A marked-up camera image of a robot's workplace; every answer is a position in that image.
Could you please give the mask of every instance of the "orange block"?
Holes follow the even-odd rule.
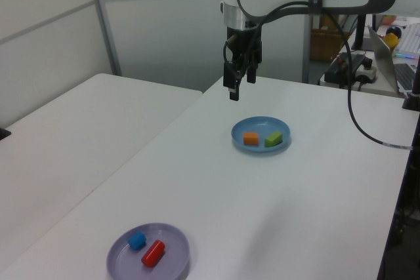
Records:
[[[243,144],[246,146],[258,146],[258,133],[257,132],[244,132],[243,133]]]

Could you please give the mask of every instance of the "red cylinder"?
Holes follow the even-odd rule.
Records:
[[[159,259],[161,258],[163,251],[165,250],[165,244],[157,239],[155,243],[149,248],[149,250],[142,257],[142,263],[146,267],[154,267]]]

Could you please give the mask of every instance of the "blue plate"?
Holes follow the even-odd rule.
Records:
[[[264,140],[274,131],[280,131],[283,134],[283,141],[277,146],[266,148],[264,146]],[[244,145],[244,132],[257,132],[259,138],[259,146]],[[287,126],[285,122],[280,121],[279,119],[266,116],[250,117],[237,123],[234,128],[232,128],[232,139],[233,143],[237,147],[253,152],[271,152],[280,149],[286,149],[291,141],[289,126]]]

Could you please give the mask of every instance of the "green block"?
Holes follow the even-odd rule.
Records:
[[[283,141],[283,134],[280,131],[273,132],[270,136],[265,138],[264,144],[267,148],[277,146]]]

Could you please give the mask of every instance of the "white wall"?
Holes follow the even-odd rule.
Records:
[[[0,0],[0,127],[110,63],[93,0]]]
[[[221,1],[104,0],[122,74],[207,90],[223,75]],[[301,81],[303,38],[302,16],[265,26],[258,74]]]

